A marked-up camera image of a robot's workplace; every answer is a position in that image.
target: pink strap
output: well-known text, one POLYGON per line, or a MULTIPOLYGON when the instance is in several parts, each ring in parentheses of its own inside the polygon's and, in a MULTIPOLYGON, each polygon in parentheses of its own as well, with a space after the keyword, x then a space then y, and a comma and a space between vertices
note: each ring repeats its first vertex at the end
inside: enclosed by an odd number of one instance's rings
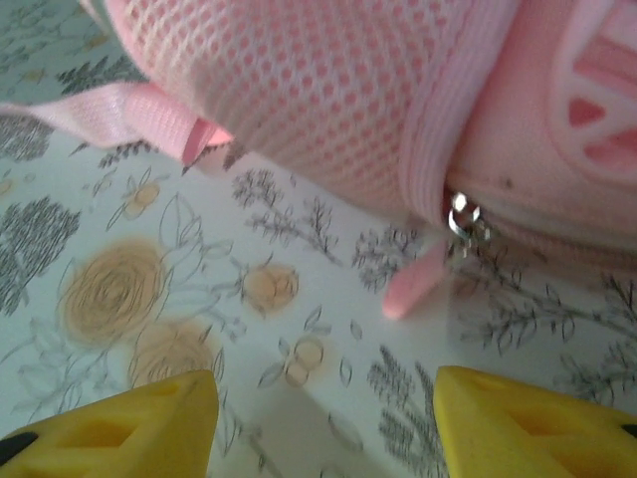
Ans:
POLYGON ((0 104, 0 115, 30 116, 97 147, 143 139, 185 165, 207 144, 232 139, 153 84, 115 83, 31 107, 0 104))

